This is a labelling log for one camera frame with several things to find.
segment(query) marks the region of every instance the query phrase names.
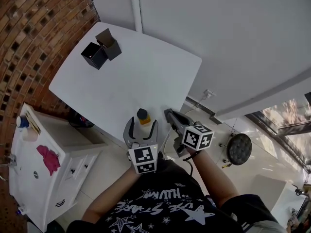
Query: brick wall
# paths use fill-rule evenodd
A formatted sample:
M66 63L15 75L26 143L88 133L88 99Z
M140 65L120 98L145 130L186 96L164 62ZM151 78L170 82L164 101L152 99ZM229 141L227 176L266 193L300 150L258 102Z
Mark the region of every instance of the brick wall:
M23 102L65 117L49 85L70 51L97 22L92 0L0 0L0 157L9 154ZM7 178L8 169L0 168ZM8 183L0 180L0 232L25 232Z

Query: small bottle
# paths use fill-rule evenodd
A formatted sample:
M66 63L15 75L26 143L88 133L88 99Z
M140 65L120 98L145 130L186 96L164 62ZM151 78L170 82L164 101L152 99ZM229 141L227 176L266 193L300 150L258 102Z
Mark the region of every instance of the small bottle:
M137 117L141 125L145 125L151 121L148 112L141 108L137 111Z
M148 112L140 108L137 111L137 117L139 119L139 126L140 126L141 133L143 134L142 137L148 137L150 134L151 126L152 126L151 119L150 119Z

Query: open cardboard box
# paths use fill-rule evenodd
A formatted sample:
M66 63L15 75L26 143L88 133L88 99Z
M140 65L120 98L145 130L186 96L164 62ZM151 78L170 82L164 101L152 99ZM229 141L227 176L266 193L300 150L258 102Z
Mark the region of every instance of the open cardboard box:
M112 37L109 29L104 30L95 37L110 61L122 53L118 42Z

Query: white wall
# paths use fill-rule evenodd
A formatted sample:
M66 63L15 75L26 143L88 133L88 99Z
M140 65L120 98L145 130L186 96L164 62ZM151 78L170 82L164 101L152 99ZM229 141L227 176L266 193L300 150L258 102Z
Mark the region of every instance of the white wall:
M226 118L228 108L265 92L271 95L274 87L311 67L311 0L140 0L140 4L144 33L203 59L189 95L199 100L210 89L217 96L202 104L214 112L225 111ZM266 100L252 110L280 102ZM240 109L233 107L235 113L229 117L238 116Z
M94 0L102 22L135 29L131 0Z

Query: white table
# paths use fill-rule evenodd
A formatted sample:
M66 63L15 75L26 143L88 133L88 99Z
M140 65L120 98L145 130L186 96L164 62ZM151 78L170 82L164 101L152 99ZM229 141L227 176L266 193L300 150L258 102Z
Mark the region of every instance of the white table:
M100 70L80 55L95 36L109 28L122 54ZM163 111L179 111L202 59L164 41L98 22L64 61L49 89L67 105L113 137L123 140L127 121L139 108L159 122L158 144L170 125Z

